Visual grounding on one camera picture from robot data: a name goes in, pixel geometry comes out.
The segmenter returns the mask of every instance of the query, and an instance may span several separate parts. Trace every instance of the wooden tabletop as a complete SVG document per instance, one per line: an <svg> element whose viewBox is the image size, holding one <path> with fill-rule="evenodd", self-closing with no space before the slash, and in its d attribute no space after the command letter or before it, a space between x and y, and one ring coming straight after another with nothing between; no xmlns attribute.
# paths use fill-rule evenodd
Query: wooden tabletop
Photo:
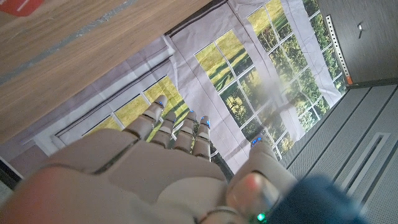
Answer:
<svg viewBox="0 0 398 224"><path fill-rule="evenodd" d="M210 2L137 0L53 54L43 54L125 1L47 0L29 17L0 12L1 143ZM32 66L21 68L32 59Z"/></svg>

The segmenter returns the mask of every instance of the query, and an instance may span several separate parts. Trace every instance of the gray floor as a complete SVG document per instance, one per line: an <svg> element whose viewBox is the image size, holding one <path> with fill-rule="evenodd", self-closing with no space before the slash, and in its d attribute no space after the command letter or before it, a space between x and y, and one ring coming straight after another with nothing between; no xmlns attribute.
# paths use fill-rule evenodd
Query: gray floor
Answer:
<svg viewBox="0 0 398 224"><path fill-rule="evenodd" d="M352 89L281 160L298 179L324 175L370 223L398 223L398 87Z"/></svg>

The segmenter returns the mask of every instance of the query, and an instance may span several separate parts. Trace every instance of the robotic hand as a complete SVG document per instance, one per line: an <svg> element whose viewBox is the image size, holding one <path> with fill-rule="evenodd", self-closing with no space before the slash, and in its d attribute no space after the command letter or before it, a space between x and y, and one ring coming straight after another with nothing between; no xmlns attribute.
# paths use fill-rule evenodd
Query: robotic hand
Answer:
<svg viewBox="0 0 398 224"><path fill-rule="evenodd" d="M207 116L201 118L192 151L193 111L174 149L166 149L173 112L145 142L166 104L160 96L125 130L97 131L52 155L18 186L0 210L0 222L264 222L297 183L271 147L260 136L253 140L248 161L227 184L210 162Z"/></svg>

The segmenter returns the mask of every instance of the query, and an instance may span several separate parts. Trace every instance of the green led light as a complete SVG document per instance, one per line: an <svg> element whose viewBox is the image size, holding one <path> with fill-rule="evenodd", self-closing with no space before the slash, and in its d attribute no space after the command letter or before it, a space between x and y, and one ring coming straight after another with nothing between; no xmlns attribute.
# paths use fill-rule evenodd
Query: green led light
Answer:
<svg viewBox="0 0 398 224"><path fill-rule="evenodd" d="M260 222L263 221L265 218L266 218L266 215L263 214L263 213L260 213L260 214L257 216L257 219L258 219Z"/></svg>

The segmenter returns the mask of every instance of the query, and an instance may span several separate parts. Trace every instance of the window backdrop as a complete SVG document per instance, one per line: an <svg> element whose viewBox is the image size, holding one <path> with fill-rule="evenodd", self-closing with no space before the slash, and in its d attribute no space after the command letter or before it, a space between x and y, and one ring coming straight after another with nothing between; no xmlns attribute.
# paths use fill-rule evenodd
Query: window backdrop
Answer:
<svg viewBox="0 0 398 224"><path fill-rule="evenodd" d="M170 34L171 80L191 109L210 116L232 171L259 133L282 159L344 93L317 3L231 0L211 10Z"/></svg>
<svg viewBox="0 0 398 224"><path fill-rule="evenodd" d="M212 161L223 158L236 172L257 134L283 159L345 92L316 1L214 1L201 12L1 147L0 156L16 158L9 149L31 139L49 156L98 129L123 129L165 94L166 112L179 123L171 144L195 110L197 119L211 118Z"/></svg>

